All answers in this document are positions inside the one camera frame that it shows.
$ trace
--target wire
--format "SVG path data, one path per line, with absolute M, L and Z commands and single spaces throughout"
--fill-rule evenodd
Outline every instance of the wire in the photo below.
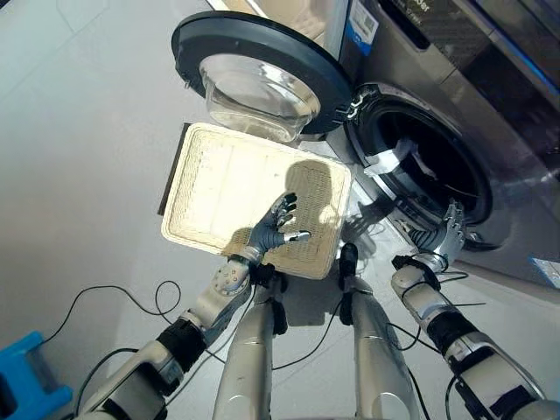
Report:
M 136 353 L 137 351 L 138 351 L 137 348 L 129 348 L 129 347 L 117 348 L 116 350 L 113 350 L 111 353 L 108 353 L 105 356 L 103 356 L 103 358 L 97 362 L 97 364 L 94 366 L 94 368 L 91 369 L 89 374 L 87 374 L 86 380 L 81 384 L 80 390 L 78 391 L 78 396 L 76 397 L 76 403 L 73 406 L 73 416 L 74 417 L 77 417 L 78 412 L 80 411 L 81 398 L 84 395 L 84 391 L 86 390 L 86 386 L 89 384 L 89 382 L 91 381 L 91 378 L 95 375 L 95 372 L 97 372 L 99 370 L 99 368 L 103 365 L 103 363 L 108 361 L 111 357 L 113 357 L 116 354 L 119 354 L 119 353 Z
M 453 304 L 453 306 L 484 306 L 486 302 L 477 302 L 475 304 Z
M 425 341 L 422 341 L 421 339 L 417 339 L 417 336 L 415 334 L 413 334 L 412 332 L 408 332 L 407 330 L 405 330 L 404 328 L 402 328 L 401 326 L 397 325 L 397 324 L 393 324 L 391 322 L 387 323 L 388 326 L 392 326 L 394 328 L 396 328 L 397 330 L 407 334 L 408 336 L 410 336 L 411 338 L 415 339 L 417 343 L 422 344 L 424 347 L 429 348 L 432 352 L 435 352 L 437 354 L 439 354 L 439 350 L 437 350 L 434 346 L 429 345 L 428 343 L 426 343 Z
M 179 394 L 181 392 L 183 392 L 185 390 L 185 388 L 189 385 L 189 383 L 191 383 L 191 381 L 194 379 L 194 376 L 207 363 L 207 361 L 209 361 L 210 359 L 212 359 L 214 357 L 216 360 L 220 361 L 221 363 L 226 364 L 226 361 L 221 359 L 220 357 L 218 357 L 216 355 L 216 353 L 218 353 L 222 348 L 224 348 L 226 346 L 226 344 L 234 337 L 235 332 L 237 331 L 237 327 L 243 321 L 243 318 L 245 318 L 245 315 L 247 315 L 247 312 L 249 311 L 249 307 L 251 306 L 251 304 L 255 300 L 255 294 L 256 294 L 256 286 L 253 289 L 253 295 L 251 296 L 251 299 L 248 301 L 247 306 L 245 306 L 245 309 L 243 310 L 243 313 L 241 314 L 241 317 L 239 318 L 239 322 L 235 326 L 234 330 L 227 336 L 226 341 L 224 341 L 224 343 L 221 346 L 219 346 L 216 349 L 215 352 L 211 352 L 209 350 L 206 350 L 206 352 L 208 353 L 208 356 L 203 359 L 203 361 L 197 366 L 196 369 L 194 369 L 194 372 L 192 372 L 191 376 L 189 377 L 189 379 L 186 380 L 186 382 L 183 384 L 183 386 L 169 399 L 169 401 L 167 401 L 167 403 L 165 404 L 166 406 L 169 406 L 169 404 L 171 404 L 173 401 L 175 401 L 175 399 L 179 396 Z
M 457 376 L 453 376 L 447 385 L 447 389 L 445 390 L 445 416 L 447 420 L 452 420 L 452 414 L 449 411 L 449 395 L 452 392 L 453 384 L 457 380 Z
M 156 299 L 158 298 L 158 292 L 161 290 L 161 287 L 164 284 L 173 284 L 177 290 L 178 290 L 178 299 L 177 302 L 167 311 L 161 311 L 159 308 L 157 308 L 157 311 L 151 311 L 149 309 L 146 309 L 140 302 L 137 301 L 137 299 L 132 296 L 132 294 L 124 289 L 121 286 L 117 286 L 114 284 L 107 284 L 107 285 L 99 285 L 99 286 L 91 286 L 91 287 L 87 287 L 86 289 L 81 290 L 76 297 L 73 299 L 72 304 L 70 305 L 70 309 L 68 310 L 68 312 L 66 313 L 66 316 L 64 317 L 64 320 L 62 321 L 62 323 L 60 324 L 60 326 L 56 329 L 55 332 L 53 332 L 51 334 L 51 336 L 49 336 L 47 339 L 43 340 L 43 342 L 41 343 L 41 346 L 43 346 L 44 344 L 48 343 L 49 341 L 51 341 L 52 339 L 54 339 L 54 337 L 56 337 L 60 331 L 62 331 L 62 328 L 64 328 L 64 326 L 66 325 L 66 323 L 68 322 L 68 320 L 70 319 L 70 314 L 72 313 L 72 310 L 74 309 L 74 307 L 76 306 L 76 303 L 78 302 L 78 299 L 80 298 L 81 295 L 83 295 L 84 293 L 88 292 L 88 291 L 96 291 L 96 290 L 102 290 L 102 289 L 115 289 L 118 291 L 121 291 L 122 293 L 124 293 L 138 308 L 140 308 L 140 310 L 142 312 L 145 312 L 149 315 L 154 315 L 154 316 L 162 316 L 165 318 L 165 315 L 168 314 L 169 312 L 173 311 L 178 305 L 179 302 L 181 300 L 181 288 L 179 287 L 179 285 L 175 282 L 173 282 L 172 280 L 165 280 L 164 282 L 160 283 L 159 286 L 156 289 Z
M 385 329 L 389 329 L 389 327 L 392 326 L 391 323 L 387 323 L 385 325 Z M 387 334 L 387 338 L 388 340 L 391 342 L 391 344 L 397 349 L 400 350 L 401 352 L 406 352 L 407 350 L 410 350 L 412 347 L 414 347 L 414 345 L 418 342 L 418 340 L 420 339 L 420 332 L 422 331 L 422 328 L 419 326 L 418 327 L 418 331 L 416 332 L 416 335 L 412 335 L 410 334 L 410 336 L 413 338 L 412 342 L 407 345 L 406 347 L 399 347 L 396 343 L 394 343 L 391 338 L 389 337 L 389 333 L 385 332 Z
M 334 307 L 334 310 L 332 311 L 332 316 L 331 319 L 329 320 L 328 325 L 326 326 L 325 332 L 323 333 L 323 337 L 321 337 L 321 339 L 319 340 L 319 342 L 317 343 L 317 345 L 305 356 L 300 357 L 299 359 L 296 359 L 294 361 L 291 361 L 290 363 L 286 363 L 284 365 L 280 365 L 280 366 L 276 366 L 273 367 L 272 370 L 280 370 L 280 369 L 284 369 L 287 368 L 289 366 L 295 365 L 296 363 L 299 363 L 300 361 L 304 361 L 305 359 L 307 359 L 308 357 L 311 357 L 317 350 L 319 350 L 319 347 L 321 347 L 321 344 L 323 344 L 323 341 L 325 341 L 326 335 L 329 332 L 329 329 L 331 328 L 331 324 L 333 323 L 334 317 L 336 315 L 337 310 L 340 308 L 340 305 L 342 304 L 342 299 L 337 303 L 337 305 Z
M 161 290 L 161 288 L 164 284 L 168 284 L 168 283 L 173 284 L 173 285 L 175 285 L 175 287 L 177 287 L 177 291 L 178 291 L 177 303 L 170 310 L 162 311 L 161 308 L 159 307 L 159 300 L 158 300 L 159 291 Z M 156 294 L 154 295 L 154 302 L 156 304 L 157 311 L 159 312 L 159 315 L 161 316 L 161 318 L 163 318 L 167 322 L 167 324 L 169 324 L 169 325 L 171 325 L 172 322 L 165 316 L 165 314 L 171 312 L 173 309 L 175 309 L 177 307 L 177 305 L 181 301 L 181 294 L 182 294 L 181 293 L 181 288 L 179 287 L 179 285 L 177 283 L 173 282 L 172 280 L 165 280 L 164 282 L 161 282 L 159 284 L 159 286 L 156 288 Z
M 440 284 L 444 284 L 444 283 L 449 283 L 449 282 L 456 282 L 457 280 L 463 280 L 464 278 L 468 278 L 469 277 L 469 273 L 465 273 L 464 271 L 446 271 L 443 273 L 438 273 L 438 276 L 441 275 L 457 275 L 456 277 L 452 277 L 452 278 L 446 278 L 445 280 L 441 280 L 439 283 Z
M 407 367 L 407 369 L 409 370 L 410 379 L 412 379 L 414 389 L 416 390 L 416 394 L 418 395 L 418 401 L 420 402 L 420 407 L 422 407 L 423 415 L 426 417 L 426 420 L 431 420 L 430 415 L 428 414 L 428 410 L 426 409 L 426 404 L 424 404 L 424 399 L 422 398 L 422 393 L 420 392 L 417 378 L 414 377 L 409 367 Z

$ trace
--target blue object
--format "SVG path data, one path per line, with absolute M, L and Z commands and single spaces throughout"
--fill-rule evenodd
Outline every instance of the blue object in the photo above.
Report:
M 72 400 L 72 390 L 63 386 L 53 392 L 43 389 L 28 353 L 43 342 L 39 332 L 0 350 L 0 417 L 6 420 L 39 420 Z

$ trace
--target tile floor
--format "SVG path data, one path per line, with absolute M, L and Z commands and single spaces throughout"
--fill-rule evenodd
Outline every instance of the tile floor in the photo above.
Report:
M 0 347 L 31 330 L 48 335 L 92 284 L 119 284 L 151 305 L 157 284 L 174 280 L 188 307 L 223 263 L 165 241 L 157 216 L 183 122 L 208 121 L 175 73 L 170 38 L 178 21 L 206 9 L 202 0 L 12 0 L 0 10 Z M 363 276 L 391 319 L 412 330 L 389 289 L 388 256 L 403 244 L 385 234 L 373 244 Z M 336 303 L 332 287 L 292 282 L 275 363 L 314 346 Z M 558 308 L 475 277 L 446 289 L 456 302 L 487 302 L 465 313 L 560 396 Z M 122 295 L 92 293 L 44 353 L 77 389 L 105 353 L 140 347 L 164 326 Z M 420 346 L 406 360 L 432 418 L 444 418 L 445 364 Z M 210 418 L 221 369 L 214 360 L 202 367 L 169 418 Z M 353 384 L 352 331 L 334 322 L 316 354 L 275 373 L 273 416 L 351 416 Z M 468 418 L 460 405 L 453 396 L 455 420 Z

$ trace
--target front-loading washing machine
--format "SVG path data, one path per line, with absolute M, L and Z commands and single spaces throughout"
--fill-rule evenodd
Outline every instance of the front-loading washing machine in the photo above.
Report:
M 542 35 L 548 53 L 523 53 L 483 3 L 354 0 L 340 62 L 235 12 L 188 17 L 171 49 L 218 122 L 279 142 L 343 125 L 392 217 L 431 229 L 458 200 L 462 260 L 553 285 L 537 264 L 560 255 L 557 33 Z
M 469 225 L 461 260 L 556 287 L 559 9 L 546 0 L 354 0 L 339 54 L 366 91 L 347 136 L 395 217 L 431 228 L 453 197 Z M 403 139 L 413 143 L 405 158 Z M 401 160 L 392 171 L 388 155 Z

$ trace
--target white tray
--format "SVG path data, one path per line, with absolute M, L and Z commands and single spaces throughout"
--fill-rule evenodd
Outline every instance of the white tray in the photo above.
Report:
M 312 153 L 212 124 L 193 124 L 171 185 L 162 224 L 170 241 L 230 256 L 282 193 L 297 194 L 282 232 L 311 231 L 267 253 L 287 274 L 322 279 L 333 264 L 352 184 L 343 165 Z

